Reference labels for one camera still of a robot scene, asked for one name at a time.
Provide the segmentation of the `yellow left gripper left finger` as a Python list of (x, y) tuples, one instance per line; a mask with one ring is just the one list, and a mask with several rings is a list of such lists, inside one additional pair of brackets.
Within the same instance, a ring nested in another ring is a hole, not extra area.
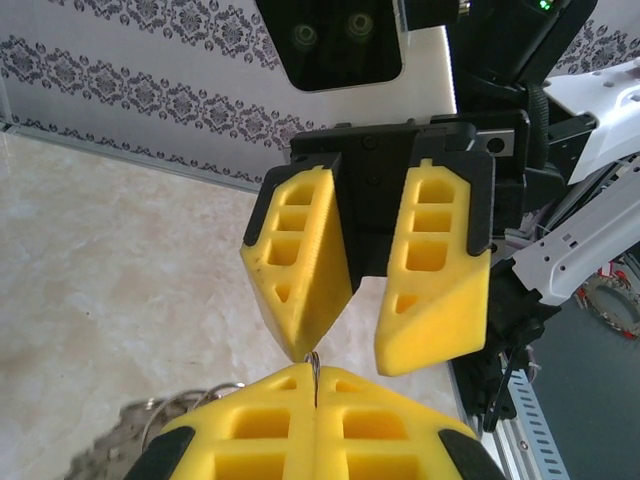
[(124, 480), (312, 480), (316, 382), (298, 363), (170, 421)]

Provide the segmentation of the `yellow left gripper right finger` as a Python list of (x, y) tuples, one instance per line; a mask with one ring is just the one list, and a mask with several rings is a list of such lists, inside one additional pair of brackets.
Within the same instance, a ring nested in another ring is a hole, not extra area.
[(314, 480), (506, 480), (471, 428), (344, 369), (320, 369)]

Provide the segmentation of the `red white round object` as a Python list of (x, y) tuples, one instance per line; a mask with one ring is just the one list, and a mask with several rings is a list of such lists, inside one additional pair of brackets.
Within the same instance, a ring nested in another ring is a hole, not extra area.
[(640, 342), (640, 263), (634, 256), (625, 253), (605, 263), (574, 298), (622, 338)]

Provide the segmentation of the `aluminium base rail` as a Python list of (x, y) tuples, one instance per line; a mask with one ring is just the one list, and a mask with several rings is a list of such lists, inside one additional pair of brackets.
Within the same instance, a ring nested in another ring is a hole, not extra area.
[(482, 371), (464, 358), (450, 361), (448, 368), (461, 421), (471, 428), (506, 480), (522, 480), (518, 464), (521, 435), (516, 407), (510, 394), (504, 394), (495, 429), (485, 431), (485, 413), (493, 384), (486, 387)]

